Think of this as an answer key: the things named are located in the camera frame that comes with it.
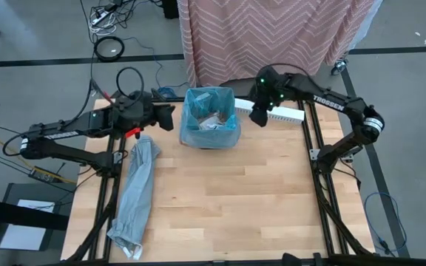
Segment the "white paper sheet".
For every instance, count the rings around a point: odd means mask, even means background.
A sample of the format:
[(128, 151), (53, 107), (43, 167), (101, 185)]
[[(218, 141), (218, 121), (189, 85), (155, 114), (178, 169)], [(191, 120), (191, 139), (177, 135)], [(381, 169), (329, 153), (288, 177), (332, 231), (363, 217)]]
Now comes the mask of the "white paper sheet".
[[(33, 199), (20, 199), (19, 207), (54, 212), (55, 203)], [(43, 251), (47, 249), (53, 230), (9, 224), (0, 241), (0, 249)]]

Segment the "blue plastic trash bag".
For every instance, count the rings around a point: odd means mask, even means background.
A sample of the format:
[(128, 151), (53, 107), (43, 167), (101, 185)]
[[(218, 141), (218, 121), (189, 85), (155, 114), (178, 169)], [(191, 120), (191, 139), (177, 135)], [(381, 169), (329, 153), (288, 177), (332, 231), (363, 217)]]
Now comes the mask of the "blue plastic trash bag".
[[(180, 141), (193, 148), (234, 147), (241, 136), (240, 119), (234, 107), (234, 91), (228, 87), (191, 88), (186, 92), (180, 119)], [(199, 119), (222, 112), (235, 124), (230, 130), (200, 130)]]

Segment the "pink chevron blanket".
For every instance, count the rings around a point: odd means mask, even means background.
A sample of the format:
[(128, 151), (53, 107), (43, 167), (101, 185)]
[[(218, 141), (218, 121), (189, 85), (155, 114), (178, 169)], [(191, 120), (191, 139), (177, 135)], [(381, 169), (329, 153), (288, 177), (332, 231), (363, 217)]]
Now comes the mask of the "pink chevron blanket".
[(367, 34), (383, 0), (177, 0), (191, 86), (254, 77), (275, 63), (315, 74)]

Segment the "dark grey floor mat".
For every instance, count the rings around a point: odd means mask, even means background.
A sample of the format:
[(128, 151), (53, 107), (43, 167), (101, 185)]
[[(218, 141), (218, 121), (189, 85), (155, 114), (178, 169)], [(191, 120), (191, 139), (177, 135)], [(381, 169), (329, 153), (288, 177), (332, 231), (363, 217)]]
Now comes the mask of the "dark grey floor mat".
[[(54, 202), (54, 214), (70, 214), (73, 195), (69, 192), (73, 185), (59, 184), (57, 188), (41, 183), (11, 183), (3, 197), (3, 202), (17, 205), (20, 199)], [(9, 224), (0, 225), (0, 241)], [(0, 249), (0, 266), (36, 266), (58, 262), (64, 243), (65, 231), (53, 230), (47, 249), (43, 251)]]

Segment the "grey plastic trash bag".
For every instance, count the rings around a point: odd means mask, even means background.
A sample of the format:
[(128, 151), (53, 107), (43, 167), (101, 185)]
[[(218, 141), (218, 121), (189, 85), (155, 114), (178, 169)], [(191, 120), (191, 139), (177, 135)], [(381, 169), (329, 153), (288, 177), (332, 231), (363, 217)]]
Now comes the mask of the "grey plastic trash bag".
[(118, 215), (107, 236), (131, 260), (143, 253), (143, 234), (152, 207), (155, 161), (160, 148), (150, 136), (142, 136), (131, 150)]

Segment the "dark bench bar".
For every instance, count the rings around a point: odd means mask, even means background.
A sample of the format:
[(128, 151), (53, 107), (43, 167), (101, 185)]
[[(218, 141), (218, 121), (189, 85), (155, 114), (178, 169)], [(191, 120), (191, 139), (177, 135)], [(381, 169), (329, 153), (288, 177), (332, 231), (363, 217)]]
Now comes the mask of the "dark bench bar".
[(0, 223), (65, 231), (69, 217), (0, 202)]

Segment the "black power box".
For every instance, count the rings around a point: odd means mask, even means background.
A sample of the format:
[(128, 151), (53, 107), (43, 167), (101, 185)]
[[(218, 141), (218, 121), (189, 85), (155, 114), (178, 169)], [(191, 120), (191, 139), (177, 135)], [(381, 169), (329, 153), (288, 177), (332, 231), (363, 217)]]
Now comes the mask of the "black power box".
[(44, 168), (39, 168), (37, 166), (34, 166), (30, 170), (28, 177), (35, 180), (48, 182), (48, 183), (62, 183), (62, 180), (60, 180), (59, 175), (51, 171), (48, 171)]

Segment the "white paper towel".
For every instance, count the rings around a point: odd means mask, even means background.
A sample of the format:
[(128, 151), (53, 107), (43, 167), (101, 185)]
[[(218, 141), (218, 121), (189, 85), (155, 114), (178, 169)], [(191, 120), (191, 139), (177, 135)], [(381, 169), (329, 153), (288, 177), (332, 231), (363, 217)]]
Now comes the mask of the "white paper towel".
[(235, 128), (232, 120), (226, 113), (214, 112), (207, 117), (199, 119), (198, 126), (200, 130), (230, 130)]

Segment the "caster wheel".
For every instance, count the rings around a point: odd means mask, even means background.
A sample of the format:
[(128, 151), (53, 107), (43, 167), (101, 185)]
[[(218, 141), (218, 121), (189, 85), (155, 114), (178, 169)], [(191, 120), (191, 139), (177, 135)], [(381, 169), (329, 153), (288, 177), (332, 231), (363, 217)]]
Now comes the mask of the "caster wheel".
[(341, 72), (347, 69), (348, 60), (341, 59), (335, 62), (334, 67), (331, 70), (331, 75), (339, 75)]

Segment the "white power strip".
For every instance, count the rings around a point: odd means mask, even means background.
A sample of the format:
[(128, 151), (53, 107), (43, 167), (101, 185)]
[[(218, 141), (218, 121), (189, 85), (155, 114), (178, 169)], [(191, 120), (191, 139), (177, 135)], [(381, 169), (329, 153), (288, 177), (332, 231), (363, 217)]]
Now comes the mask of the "white power strip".
[(90, 19), (90, 24), (92, 26), (96, 26), (97, 24), (99, 24), (101, 21), (103, 21), (105, 18), (109, 16), (110, 16), (110, 12), (96, 10), (92, 14), (92, 18)]

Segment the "black aluminium frame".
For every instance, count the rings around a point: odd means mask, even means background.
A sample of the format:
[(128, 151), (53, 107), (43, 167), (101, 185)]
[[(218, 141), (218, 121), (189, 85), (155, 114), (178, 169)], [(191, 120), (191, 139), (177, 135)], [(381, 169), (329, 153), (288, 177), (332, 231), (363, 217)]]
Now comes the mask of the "black aluminium frame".
[(309, 151), (343, 136), (338, 114), (309, 105), (305, 112), (304, 124), (272, 120), (264, 128), (243, 115), (239, 142), (225, 150), (182, 145), (178, 130), (146, 129), (160, 154), (141, 258), (128, 259), (101, 233), (93, 254), (70, 261), (100, 209), (121, 194), (126, 181), (126, 174), (102, 180), (86, 173), (72, 201), (61, 266), (278, 266), (284, 253), (304, 265), (322, 265), (328, 254), (351, 247), (319, 208), (318, 191), (371, 249), (351, 170), (338, 164), (326, 178), (311, 170)]

